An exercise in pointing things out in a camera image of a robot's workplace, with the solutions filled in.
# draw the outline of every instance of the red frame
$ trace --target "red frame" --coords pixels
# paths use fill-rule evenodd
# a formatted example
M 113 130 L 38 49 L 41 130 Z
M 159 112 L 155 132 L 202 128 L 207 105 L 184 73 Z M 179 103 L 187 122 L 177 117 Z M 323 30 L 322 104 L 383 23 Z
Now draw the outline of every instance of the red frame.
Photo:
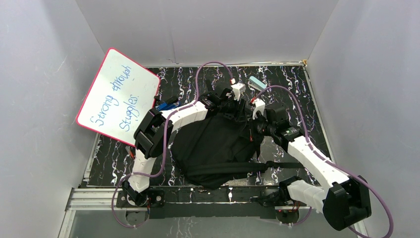
M 82 106 L 80 107 L 80 110 L 79 110 L 79 112 L 77 113 L 77 116 L 76 116 L 76 123 L 77 123 L 79 126 L 81 126 L 81 127 L 84 127 L 84 128 L 86 128 L 86 129 L 92 130 L 92 131 L 94 131 L 94 132 L 96 132 L 96 133 L 99 133 L 99 134 L 101 134 L 101 135 L 108 136 L 108 137 L 110 137 L 110 138 L 112 138 L 112 139 L 115 139 L 115 140 L 121 141 L 121 140 L 119 140 L 119 139 L 117 139 L 117 138 L 115 138 L 115 137 L 112 137 L 112 136 L 110 136 L 110 135 L 104 134 L 104 133 L 102 133 L 102 132 L 99 132 L 99 131 L 97 131 L 97 130 L 95 130 L 95 129 L 92 129 L 92 128 L 90 128 L 90 127 L 84 126 L 84 125 L 82 125 L 82 124 L 80 124 L 80 123 L 79 123 L 79 116 L 80 116 L 80 112 L 82 111 L 83 106 L 85 105 L 86 99 L 88 99 L 88 96 L 89 96 L 89 93 L 91 92 L 91 89 L 92 89 L 92 87 L 93 87 L 93 84 L 95 83 L 96 78 L 98 77 L 99 71 L 101 70 L 101 68 L 102 68 L 102 66 L 103 66 L 103 64 L 104 64 L 104 62 L 105 62 L 105 59 L 106 59 L 106 57 L 108 56 L 108 53 L 109 53 L 109 51 L 110 51 L 110 50 L 115 50 L 115 51 L 117 51 L 118 53 L 120 53 L 120 54 L 122 54 L 123 56 L 127 57 L 129 60 L 131 60 L 131 61 L 133 61 L 134 63 L 136 63 L 138 66 L 140 66 L 140 67 L 144 68 L 142 65 L 140 65 L 140 64 L 139 64 L 139 63 L 137 63 L 137 62 L 135 62 L 135 61 L 134 61 L 134 60 L 132 60 L 130 57 L 128 57 L 128 56 L 126 56 L 125 54 L 121 53 L 121 52 L 120 52 L 120 51 L 118 51 L 117 49 L 115 49 L 115 48 L 109 48 L 109 49 L 108 49 L 108 51 L 107 51 L 107 53 L 106 53 L 106 55 L 105 55 L 105 57 L 104 57 L 104 60 L 103 60 L 103 61 L 102 61 L 102 63 L 101 63 L 101 67 L 99 67 L 99 70 L 98 70 L 98 72 L 96 73 L 95 79 L 93 80 L 93 82 L 92 82 L 92 84 L 91 84 L 91 87 L 89 88 L 88 94 L 86 94 L 85 100 L 83 100 Z M 145 69 L 145 70 L 147 70 L 147 71 L 149 71 L 149 72 L 150 72 L 151 74 L 153 74 L 154 76 L 156 76 L 156 78 L 159 80 L 159 83 L 157 84 L 157 90 L 156 90 L 155 95 L 156 95 L 156 94 L 158 94 L 159 87 L 160 87 L 160 78 L 159 78 L 156 74 L 152 73 L 150 70 L 148 70 L 148 69 L 146 69 L 146 68 L 144 68 L 144 69 Z M 130 143 L 128 143 L 128 142 L 126 142 L 126 141 L 121 141 L 121 142 L 123 142 L 123 143 L 125 143 L 125 144 L 127 144 L 127 145 L 134 146 L 134 145 L 132 145 L 132 144 L 130 144 Z

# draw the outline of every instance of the bag strap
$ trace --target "bag strap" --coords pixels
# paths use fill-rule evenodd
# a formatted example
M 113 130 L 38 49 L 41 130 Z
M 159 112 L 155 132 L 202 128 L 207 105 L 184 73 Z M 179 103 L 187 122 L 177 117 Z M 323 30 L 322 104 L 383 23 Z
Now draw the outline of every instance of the bag strap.
M 266 171 L 268 168 L 302 169 L 301 163 L 277 163 L 267 161 L 263 163 L 220 163 L 215 165 L 197 165 L 190 166 L 186 172 L 187 176 L 214 175 L 214 174 L 239 174 Z

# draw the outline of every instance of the gray floor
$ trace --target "gray floor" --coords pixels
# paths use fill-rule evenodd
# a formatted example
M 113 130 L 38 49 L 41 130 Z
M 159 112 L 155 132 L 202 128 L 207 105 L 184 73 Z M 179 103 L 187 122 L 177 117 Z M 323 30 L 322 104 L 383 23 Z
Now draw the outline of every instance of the gray floor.
M 257 217 L 167 218 L 149 220 L 139 228 L 124 228 L 111 211 L 77 211 L 72 238 L 356 238 L 350 230 L 336 231 L 322 214 L 312 213 L 302 225 L 289 228 Z

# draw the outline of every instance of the red border whiteboard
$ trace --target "red border whiteboard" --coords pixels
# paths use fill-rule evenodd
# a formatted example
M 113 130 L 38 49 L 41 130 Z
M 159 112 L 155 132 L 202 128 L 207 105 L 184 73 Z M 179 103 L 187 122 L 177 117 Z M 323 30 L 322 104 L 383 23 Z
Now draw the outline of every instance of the red border whiteboard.
M 114 48 L 102 61 L 76 122 L 134 146 L 134 132 L 152 108 L 160 79 Z

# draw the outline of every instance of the marble surface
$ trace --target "marble surface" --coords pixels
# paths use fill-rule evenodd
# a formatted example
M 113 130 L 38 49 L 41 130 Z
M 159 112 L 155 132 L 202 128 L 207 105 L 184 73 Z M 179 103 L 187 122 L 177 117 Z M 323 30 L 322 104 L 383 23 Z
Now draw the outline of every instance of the marble surface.
M 309 130 L 311 141 L 325 155 L 329 156 L 328 148 L 322 133 L 321 125 L 316 114 L 313 98 L 307 84 L 304 68 L 302 66 L 233 66 L 230 67 L 237 81 L 246 83 L 250 76 L 254 76 L 267 85 L 282 85 L 291 90 L 299 100 L 300 107 L 304 114 L 305 121 Z M 191 102 L 194 99 L 195 74 L 197 67 L 168 67 L 168 68 L 149 68 L 160 79 L 159 96 L 165 100 L 177 95 L 182 104 Z M 229 76 L 223 67 L 206 67 L 199 76 L 199 93 L 205 91 L 205 81 L 208 79 L 212 85 L 218 82 L 228 82 Z M 247 86 L 244 93 L 246 99 L 251 99 L 256 95 L 256 91 Z M 291 97 L 287 92 L 274 89 L 262 96 L 266 104 L 280 102 L 287 108 L 290 122 L 293 125 L 300 125 L 297 110 L 293 105 Z M 128 155 L 125 144 L 100 136 L 94 152 L 92 169 L 87 178 L 86 186 L 110 187 L 115 186 L 118 180 L 131 172 L 134 161 Z M 253 158 L 255 162 L 265 163 L 266 161 L 276 162 L 295 162 L 296 160 L 285 154 L 280 147 L 276 146 L 270 137 L 266 137 L 261 145 L 261 155 L 259 159 Z M 153 167 L 153 174 L 160 169 L 162 157 L 157 158 Z M 249 174 L 248 178 L 229 181 L 231 186 L 243 185 L 276 185 L 278 182 L 291 176 L 300 176 L 311 184 L 317 184 L 315 178 L 304 169 L 268 169 L 265 173 Z M 172 164 L 168 158 L 165 170 L 158 178 L 150 180 L 151 186 L 189 186 L 190 184 L 180 173 L 180 170 Z

